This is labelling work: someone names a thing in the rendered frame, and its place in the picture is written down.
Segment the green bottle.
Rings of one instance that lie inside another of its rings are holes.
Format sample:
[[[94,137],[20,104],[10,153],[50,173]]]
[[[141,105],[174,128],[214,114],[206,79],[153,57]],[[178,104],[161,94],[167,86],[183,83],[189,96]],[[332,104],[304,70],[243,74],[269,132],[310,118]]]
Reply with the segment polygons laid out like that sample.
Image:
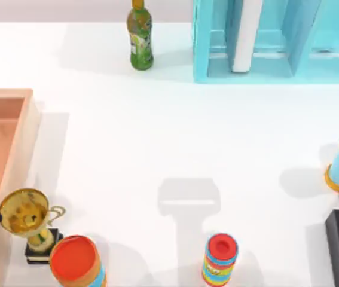
[[[127,17],[130,36],[130,62],[139,71],[149,69],[154,63],[151,46],[152,17],[145,8],[144,0],[132,0],[132,9]]]

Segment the light blue rack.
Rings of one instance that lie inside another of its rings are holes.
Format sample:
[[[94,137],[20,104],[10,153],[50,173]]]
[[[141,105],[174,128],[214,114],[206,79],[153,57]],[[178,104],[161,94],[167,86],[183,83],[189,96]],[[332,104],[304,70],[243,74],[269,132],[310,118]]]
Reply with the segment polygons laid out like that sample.
[[[339,84],[339,0],[263,0],[249,72],[232,71],[234,0],[193,0],[198,83]]]

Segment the red lid striped can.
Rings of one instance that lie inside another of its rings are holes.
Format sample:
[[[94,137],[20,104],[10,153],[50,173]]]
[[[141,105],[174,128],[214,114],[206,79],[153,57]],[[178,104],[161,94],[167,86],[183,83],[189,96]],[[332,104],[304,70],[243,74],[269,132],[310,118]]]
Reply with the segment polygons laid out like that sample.
[[[206,243],[202,266],[202,277],[206,284],[224,287],[231,279],[238,254],[239,246],[231,235],[212,235]]]

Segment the white book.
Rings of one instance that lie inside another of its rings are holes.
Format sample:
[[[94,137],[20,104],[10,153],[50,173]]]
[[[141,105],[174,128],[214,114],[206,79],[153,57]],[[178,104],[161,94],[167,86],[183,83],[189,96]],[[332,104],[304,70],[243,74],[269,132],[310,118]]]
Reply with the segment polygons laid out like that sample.
[[[233,72],[245,73],[250,70],[262,4],[263,0],[234,0]]]

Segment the large orange striped can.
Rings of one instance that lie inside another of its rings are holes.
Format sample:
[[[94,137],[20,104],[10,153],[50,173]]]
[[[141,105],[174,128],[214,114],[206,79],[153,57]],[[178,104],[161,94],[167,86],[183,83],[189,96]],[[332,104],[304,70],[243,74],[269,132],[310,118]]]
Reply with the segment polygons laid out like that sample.
[[[106,287],[106,271],[97,247],[86,236],[60,240],[50,253],[49,264],[62,287]]]

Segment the gold trophy black base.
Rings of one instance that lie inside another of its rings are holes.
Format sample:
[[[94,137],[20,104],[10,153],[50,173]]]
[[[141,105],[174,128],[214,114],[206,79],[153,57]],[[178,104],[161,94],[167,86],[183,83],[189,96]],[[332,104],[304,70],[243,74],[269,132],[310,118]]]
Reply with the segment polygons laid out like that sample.
[[[28,264],[48,264],[54,246],[63,239],[52,222],[66,209],[50,206],[47,196],[34,188],[22,188],[7,195],[0,204],[1,225],[11,234],[27,239]]]

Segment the salmon shallow box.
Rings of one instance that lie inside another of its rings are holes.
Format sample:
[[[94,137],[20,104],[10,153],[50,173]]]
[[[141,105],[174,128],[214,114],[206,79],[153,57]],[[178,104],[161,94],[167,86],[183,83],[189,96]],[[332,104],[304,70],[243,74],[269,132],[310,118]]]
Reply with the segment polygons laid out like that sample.
[[[0,89],[0,202],[27,178],[40,118],[31,89]],[[0,227],[0,274],[9,244],[10,234]]]

